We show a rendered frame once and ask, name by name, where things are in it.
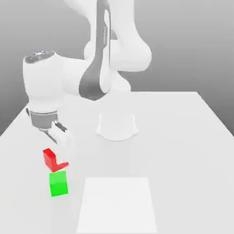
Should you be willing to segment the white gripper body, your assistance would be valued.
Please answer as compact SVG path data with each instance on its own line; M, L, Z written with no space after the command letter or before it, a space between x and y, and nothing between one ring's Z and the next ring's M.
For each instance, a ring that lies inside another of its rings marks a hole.
M70 131L54 127L43 130L43 133L48 138L45 148L50 148L55 154L65 155L72 148L73 135Z

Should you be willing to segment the small red cube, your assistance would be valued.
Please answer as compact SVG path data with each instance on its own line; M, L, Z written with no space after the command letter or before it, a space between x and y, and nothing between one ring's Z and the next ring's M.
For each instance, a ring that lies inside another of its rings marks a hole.
M44 156L45 165L52 172L59 171L69 165L69 162L63 162L58 164L56 154L50 148L43 150L43 156Z

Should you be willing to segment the small green cube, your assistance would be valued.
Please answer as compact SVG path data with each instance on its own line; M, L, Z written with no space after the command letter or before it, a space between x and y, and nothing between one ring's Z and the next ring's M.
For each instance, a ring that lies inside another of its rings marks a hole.
M56 171L49 174L51 197L68 194L66 171Z

